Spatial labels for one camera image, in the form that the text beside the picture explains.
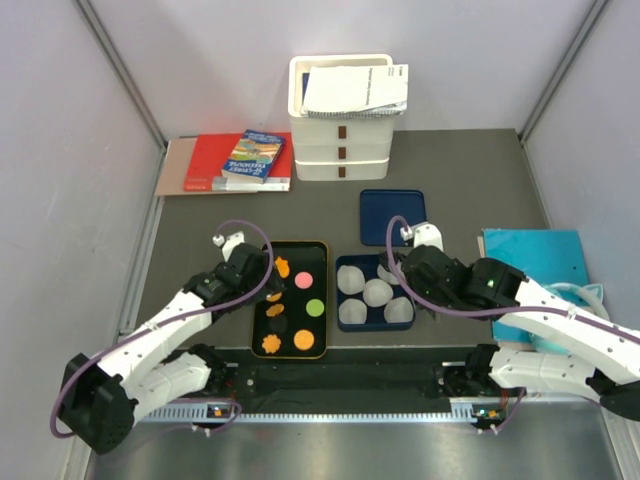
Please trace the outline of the orange flower cookie top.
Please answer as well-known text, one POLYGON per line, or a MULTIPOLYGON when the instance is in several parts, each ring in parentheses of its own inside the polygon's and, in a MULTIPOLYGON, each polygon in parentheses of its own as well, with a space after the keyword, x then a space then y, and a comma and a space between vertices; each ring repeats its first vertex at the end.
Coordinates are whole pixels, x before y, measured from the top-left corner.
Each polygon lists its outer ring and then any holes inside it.
POLYGON ((275 267, 282 279, 286 279, 289 277, 291 268, 289 262, 285 258, 278 256, 275 260, 275 267))

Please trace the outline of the orange small flower cookie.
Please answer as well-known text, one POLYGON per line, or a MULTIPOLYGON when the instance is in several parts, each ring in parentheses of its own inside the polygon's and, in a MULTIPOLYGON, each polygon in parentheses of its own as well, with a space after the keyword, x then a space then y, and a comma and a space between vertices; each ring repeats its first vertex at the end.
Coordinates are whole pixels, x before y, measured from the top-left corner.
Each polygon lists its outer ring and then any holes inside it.
POLYGON ((284 305, 281 303, 271 305, 266 311, 265 315, 268 318, 274 318, 281 315, 284 312, 284 305))

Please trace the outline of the orange round cookie bottom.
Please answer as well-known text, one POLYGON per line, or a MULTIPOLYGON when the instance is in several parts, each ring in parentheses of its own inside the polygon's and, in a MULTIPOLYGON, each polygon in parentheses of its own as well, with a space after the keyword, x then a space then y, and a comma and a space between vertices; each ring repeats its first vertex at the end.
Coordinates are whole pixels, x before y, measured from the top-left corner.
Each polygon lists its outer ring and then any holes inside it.
POLYGON ((293 343, 299 351, 308 351, 315 343, 315 336, 311 331, 301 329, 294 334, 293 343))

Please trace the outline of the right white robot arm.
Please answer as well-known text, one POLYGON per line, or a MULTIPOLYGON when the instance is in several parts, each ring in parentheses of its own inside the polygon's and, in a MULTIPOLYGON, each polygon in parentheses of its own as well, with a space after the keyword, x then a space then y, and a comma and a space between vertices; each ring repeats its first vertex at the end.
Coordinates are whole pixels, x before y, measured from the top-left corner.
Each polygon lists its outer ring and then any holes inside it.
POLYGON ((563 354, 480 344, 461 373, 444 377, 456 394, 481 396, 496 389, 557 391, 639 418, 639 334, 598 317, 496 259, 470 265, 436 246, 408 254, 392 249, 386 266, 403 290, 434 313, 488 320, 519 328, 562 349, 563 354))

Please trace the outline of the pink round cookie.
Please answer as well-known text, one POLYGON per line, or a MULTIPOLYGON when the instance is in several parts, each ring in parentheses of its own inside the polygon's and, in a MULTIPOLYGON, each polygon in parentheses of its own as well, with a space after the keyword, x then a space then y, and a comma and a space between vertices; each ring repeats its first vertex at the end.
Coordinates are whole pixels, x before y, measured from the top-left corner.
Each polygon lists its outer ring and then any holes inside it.
POLYGON ((309 272, 299 272, 294 278, 294 284, 298 289, 306 290, 313 286, 314 278, 309 272))

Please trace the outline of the black sandwich cookie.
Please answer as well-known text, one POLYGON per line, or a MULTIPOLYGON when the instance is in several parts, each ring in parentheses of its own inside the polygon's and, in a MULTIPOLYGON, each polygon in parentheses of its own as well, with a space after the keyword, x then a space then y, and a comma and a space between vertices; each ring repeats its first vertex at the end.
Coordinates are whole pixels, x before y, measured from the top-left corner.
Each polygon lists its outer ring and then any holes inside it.
POLYGON ((269 328, 272 333, 285 333, 288 327, 288 320, 284 315, 279 315, 269 319, 269 328))

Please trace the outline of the black cookie tray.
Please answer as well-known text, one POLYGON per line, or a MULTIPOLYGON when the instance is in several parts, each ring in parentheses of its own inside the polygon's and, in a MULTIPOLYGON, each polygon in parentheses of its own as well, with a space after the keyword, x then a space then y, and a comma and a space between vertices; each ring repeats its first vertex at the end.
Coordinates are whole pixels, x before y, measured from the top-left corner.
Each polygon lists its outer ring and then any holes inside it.
POLYGON ((327 245, 319 240, 314 241, 273 241, 271 243, 274 260, 278 256, 285 258, 290 265, 288 278, 280 280, 286 291, 277 303, 263 301, 255 306, 251 332, 251 351, 262 359, 277 360, 316 360, 321 358, 327 350, 328 337, 328 260, 327 245), (313 286, 306 290, 298 289, 294 278, 299 272, 309 272, 313 275, 313 286), (305 311, 306 303, 311 299, 320 299, 325 304, 325 312, 318 318, 312 318, 305 311), (281 315, 288 320, 285 333, 275 334, 270 331, 269 319, 265 311, 273 304, 281 303, 285 309, 281 315), (308 351, 299 351, 293 343, 294 334, 301 329, 311 331, 315 336, 315 343, 308 351), (273 355, 264 353, 261 344, 265 336, 275 334, 282 340, 280 350, 273 355))

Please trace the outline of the green round cookie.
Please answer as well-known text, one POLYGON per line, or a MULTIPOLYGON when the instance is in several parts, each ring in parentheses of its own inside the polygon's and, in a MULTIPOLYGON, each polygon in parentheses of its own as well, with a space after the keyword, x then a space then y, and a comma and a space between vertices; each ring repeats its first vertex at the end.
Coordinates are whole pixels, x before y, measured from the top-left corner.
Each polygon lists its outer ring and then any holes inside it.
POLYGON ((325 304, 320 299, 311 299, 306 303, 305 311, 308 316, 318 318, 325 312, 325 304))

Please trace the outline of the orange flower cookie bottom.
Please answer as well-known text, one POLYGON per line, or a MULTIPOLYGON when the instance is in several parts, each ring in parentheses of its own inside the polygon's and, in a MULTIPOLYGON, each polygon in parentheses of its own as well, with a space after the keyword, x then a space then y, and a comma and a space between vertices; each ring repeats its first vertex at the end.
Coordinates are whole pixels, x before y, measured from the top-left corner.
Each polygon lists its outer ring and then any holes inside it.
POLYGON ((269 334, 263 338, 261 347, 265 354, 273 355, 280 350, 281 345, 282 340, 277 335, 269 334))

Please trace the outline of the white paper cup bottom-right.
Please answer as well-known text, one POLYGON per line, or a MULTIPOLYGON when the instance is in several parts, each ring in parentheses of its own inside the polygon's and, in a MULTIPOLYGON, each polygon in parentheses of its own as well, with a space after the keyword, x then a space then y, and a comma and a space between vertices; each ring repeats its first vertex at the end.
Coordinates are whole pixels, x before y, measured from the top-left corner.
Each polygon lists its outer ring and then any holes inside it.
POLYGON ((407 297, 390 300, 384 308, 384 320, 387 324, 407 324, 414 319, 414 306, 407 297))

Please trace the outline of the white paper cup top-right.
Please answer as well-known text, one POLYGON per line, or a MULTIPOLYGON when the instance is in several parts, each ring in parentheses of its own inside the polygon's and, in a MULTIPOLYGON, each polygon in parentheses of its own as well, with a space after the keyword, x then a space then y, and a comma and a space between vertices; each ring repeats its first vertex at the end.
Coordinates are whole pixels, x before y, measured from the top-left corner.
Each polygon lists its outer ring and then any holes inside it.
POLYGON ((380 280, 383 280, 392 286, 399 284, 396 276, 390 270, 387 270, 382 264, 377 266, 376 273, 380 280))

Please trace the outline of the white paper cup centre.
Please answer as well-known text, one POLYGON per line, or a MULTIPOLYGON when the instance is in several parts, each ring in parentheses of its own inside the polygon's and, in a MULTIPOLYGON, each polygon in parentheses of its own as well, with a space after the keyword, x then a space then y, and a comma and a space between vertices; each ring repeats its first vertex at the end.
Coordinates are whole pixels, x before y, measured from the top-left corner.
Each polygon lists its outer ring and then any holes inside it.
POLYGON ((380 279, 371 279, 365 283, 363 301, 371 308, 386 305, 393 299, 394 291, 390 284, 380 279))

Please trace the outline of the blue cookie tin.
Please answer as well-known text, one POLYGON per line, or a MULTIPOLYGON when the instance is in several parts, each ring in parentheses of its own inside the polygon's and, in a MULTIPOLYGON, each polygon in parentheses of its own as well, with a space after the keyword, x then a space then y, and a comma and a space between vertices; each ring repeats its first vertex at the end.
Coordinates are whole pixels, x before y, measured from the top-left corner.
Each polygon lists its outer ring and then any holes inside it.
POLYGON ((336 260, 337 322, 346 333, 404 331, 415 307, 380 254, 345 255, 336 260))

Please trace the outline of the teal folder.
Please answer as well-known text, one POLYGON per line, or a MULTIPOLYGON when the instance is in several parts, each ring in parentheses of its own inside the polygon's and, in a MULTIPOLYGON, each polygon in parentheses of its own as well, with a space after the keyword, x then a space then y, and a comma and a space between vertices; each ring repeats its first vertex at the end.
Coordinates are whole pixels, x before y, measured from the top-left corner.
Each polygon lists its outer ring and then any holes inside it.
POLYGON ((575 230, 485 229, 484 252, 543 286, 589 284, 580 237, 575 230))

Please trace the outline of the white stacked drawer box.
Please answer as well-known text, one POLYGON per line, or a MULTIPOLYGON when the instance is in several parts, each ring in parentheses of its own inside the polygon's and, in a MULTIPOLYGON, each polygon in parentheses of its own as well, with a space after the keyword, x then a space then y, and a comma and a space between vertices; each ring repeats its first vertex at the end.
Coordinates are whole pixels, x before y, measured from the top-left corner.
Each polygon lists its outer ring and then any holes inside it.
POLYGON ((302 181, 379 180, 386 176, 396 119, 310 118, 301 113, 304 79, 314 67, 391 65, 387 54, 296 56, 289 63, 288 114, 302 181))

